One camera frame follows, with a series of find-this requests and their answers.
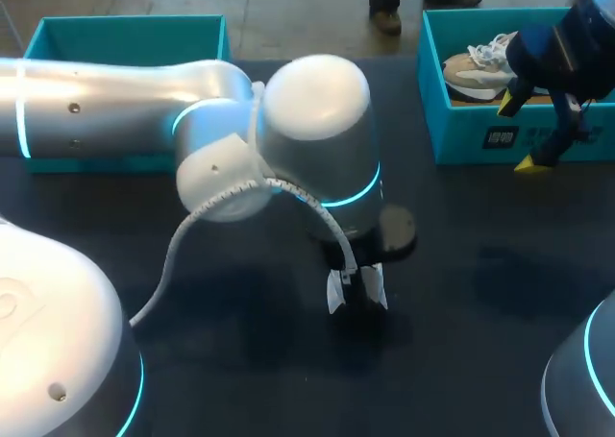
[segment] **concrete floor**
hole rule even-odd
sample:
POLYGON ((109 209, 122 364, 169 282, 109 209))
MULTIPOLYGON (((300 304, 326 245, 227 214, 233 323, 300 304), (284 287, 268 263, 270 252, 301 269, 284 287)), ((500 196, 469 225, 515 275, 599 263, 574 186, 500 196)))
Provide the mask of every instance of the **concrete floor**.
MULTIPOLYGON (((421 0, 403 0, 399 40, 376 35, 366 22, 367 0, 2 0, 24 42, 43 16, 106 14, 224 14, 234 56, 289 59, 310 53, 348 57, 415 51, 421 0)), ((563 6, 567 0, 484 0, 484 7, 563 6)), ((15 51, 7 27, 0 46, 15 51)))

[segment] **blue cardboard box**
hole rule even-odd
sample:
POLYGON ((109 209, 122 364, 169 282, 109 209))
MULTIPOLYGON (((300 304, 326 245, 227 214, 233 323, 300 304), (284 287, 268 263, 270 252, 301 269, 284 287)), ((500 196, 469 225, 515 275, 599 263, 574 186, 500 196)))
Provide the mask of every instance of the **blue cardboard box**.
MULTIPOLYGON (((487 44, 497 34, 534 23, 556 24, 567 10, 423 12, 417 75, 436 163, 518 163, 530 147, 551 134, 556 125, 551 104, 526 105, 514 118, 498 116, 497 104, 454 106, 442 76, 442 63, 466 52, 468 45, 487 44)), ((589 140, 576 143, 562 161, 615 159, 615 94, 593 103, 585 119, 592 132, 589 140)))
MULTIPOLYGON (((24 57, 158 66, 230 61, 231 48, 226 22, 220 15, 45 17, 24 57)), ((30 158, 26 163, 35 173, 175 173, 173 154, 115 159, 30 158)))

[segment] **dark tabletop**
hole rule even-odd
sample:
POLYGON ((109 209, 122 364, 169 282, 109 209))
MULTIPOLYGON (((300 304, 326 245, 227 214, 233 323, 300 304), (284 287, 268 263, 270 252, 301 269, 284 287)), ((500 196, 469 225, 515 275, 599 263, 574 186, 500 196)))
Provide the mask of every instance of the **dark tabletop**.
MULTIPOLYGON (((419 241, 385 266, 388 325, 340 336, 327 269, 278 196, 242 223, 204 223, 136 331, 156 436, 546 436, 540 379, 615 282, 615 166, 547 178, 436 167, 412 59, 359 61, 381 136, 384 196, 419 241)), ((267 80, 280 62, 241 64, 267 80)), ((0 158, 0 211, 82 251, 129 314, 159 281, 184 217, 173 177, 28 175, 0 158)))

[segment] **blue led ring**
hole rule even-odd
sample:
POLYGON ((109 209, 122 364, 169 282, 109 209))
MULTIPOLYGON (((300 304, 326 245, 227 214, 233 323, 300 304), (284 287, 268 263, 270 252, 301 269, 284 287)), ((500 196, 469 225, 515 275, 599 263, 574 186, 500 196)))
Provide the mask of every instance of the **blue led ring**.
POLYGON ((615 406, 613 406, 613 402, 608 398, 608 395, 604 391, 603 386, 598 381, 598 376, 596 375, 594 365, 592 364, 592 357, 589 354, 589 331, 592 327, 594 316, 596 315, 596 312, 598 312, 598 309, 600 309, 600 306, 603 305, 603 303, 598 304, 598 307, 594 309, 594 312, 592 312, 592 315, 590 315, 589 319, 587 320, 587 325, 585 326, 585 336, 583 338, 583 348, 585 350, 585 363, 587 363, 587 370, 589 371, 589 376, 592 378, 594 387, 596 388, 596 391, 598 391, 598 395, 600 396, 600 398, 603 400, 604 405, 606 405, 606 408, 608 408, 608 411, 610 411, 611 415, 615 417, 615 406))

